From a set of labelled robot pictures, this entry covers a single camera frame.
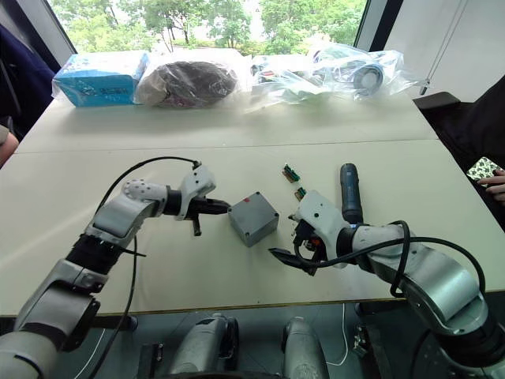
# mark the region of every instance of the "human hand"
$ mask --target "human hand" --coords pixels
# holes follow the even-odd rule
[[[495,176],[491,178],[484,178],[479,180],[479,184],[492,185],[486,189],[487,193],[490,193],[496,201],[498,201],[502,206],[505,207],[505,171],[496,170]]]

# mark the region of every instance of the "small electronic component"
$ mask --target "small electronic component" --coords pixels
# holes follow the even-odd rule
[[[247,247],[277,229],[279,214],[259,192],[228,208],[231,225]]]
[[[290,181],[290,183],[298,182],[300,180],[300,176],[298,176],[298,174],[287,164],[282,169],[282,174]]]
[[[297,189],[297,192],[294,193],[294,196],[298,199],[298,201],[301,201],[301,199],[303,199],[303,196],[306,194],[307,191],[305,191],[303,187],[300,187]]]

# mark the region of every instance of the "gray plastic box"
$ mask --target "gray plastic box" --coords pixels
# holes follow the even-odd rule
[[[231,225],[247,247],[277,229],[279,214],[259,192],[228,209]]]

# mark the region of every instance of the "plastic bag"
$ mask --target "plastic bag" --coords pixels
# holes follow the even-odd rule
[[[161,107],[206,107],[250,91],[250,57],[234,49],[176,51],[146,70],[136,103]]]
[[[147,65],[147,51],[73,54],[54,76],[52,96],[76,107],[133,104]]]
[[[393,95],[422,81],[403,68],[397,51],[368,53],[340,43],[304,55],[258,56],[252,61],[252,110],[327,95],[369,99]]]

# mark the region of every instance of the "window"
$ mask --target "window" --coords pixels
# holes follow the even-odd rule
[[[366,0],[48,0],[78,52],[232,47],[243,55],[354,44]]]

